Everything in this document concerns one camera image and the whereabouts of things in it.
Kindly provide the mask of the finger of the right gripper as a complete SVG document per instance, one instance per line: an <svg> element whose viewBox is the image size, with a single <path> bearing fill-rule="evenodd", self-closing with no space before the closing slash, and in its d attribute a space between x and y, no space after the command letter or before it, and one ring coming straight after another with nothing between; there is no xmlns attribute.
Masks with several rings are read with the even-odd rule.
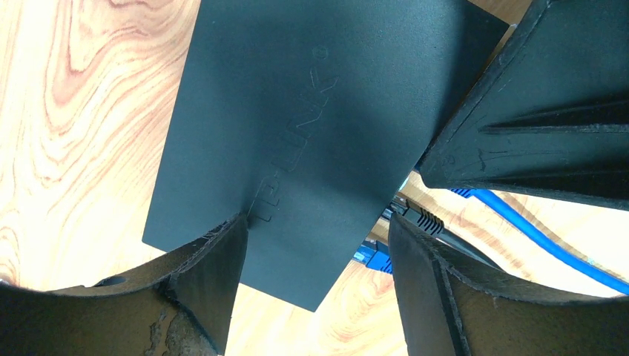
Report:
<svg viewBox="0 0 629 356"><path fill-rule="evenodd" d="M627 210L628 3L533 1L420 174Z"/></svg>

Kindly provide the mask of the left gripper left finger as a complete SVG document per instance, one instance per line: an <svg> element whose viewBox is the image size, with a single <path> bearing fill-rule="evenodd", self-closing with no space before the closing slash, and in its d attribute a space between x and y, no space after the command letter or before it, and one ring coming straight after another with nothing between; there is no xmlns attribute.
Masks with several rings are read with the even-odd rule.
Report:
<svg viewBox="0 0 629 356"><path fill-rule="evenodd" d="M95 286L1 285L3 355L223 355L246 257L236 215Z"/></svg>

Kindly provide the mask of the black network switch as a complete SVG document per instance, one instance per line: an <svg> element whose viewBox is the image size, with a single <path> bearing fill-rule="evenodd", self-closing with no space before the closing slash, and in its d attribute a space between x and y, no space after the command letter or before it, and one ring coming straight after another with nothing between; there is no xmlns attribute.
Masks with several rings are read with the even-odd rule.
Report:
<svg viewBox="0 0 629 356"><path fill-rule="evenodd" d="M470 1L202 1L143 242L245 214L242 282L316 310L507 28Z"/></svg>

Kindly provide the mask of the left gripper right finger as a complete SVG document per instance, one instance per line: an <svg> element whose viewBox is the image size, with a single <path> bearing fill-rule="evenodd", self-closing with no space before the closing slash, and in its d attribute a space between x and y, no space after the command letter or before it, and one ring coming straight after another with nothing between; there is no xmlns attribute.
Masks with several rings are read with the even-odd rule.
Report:
<svg viewBox="0 0 629 356"><path fill-rule="evenodd" d="M450 248L399 214L389 252L410 355L626 355L628 299L523 280Z"/></svg>

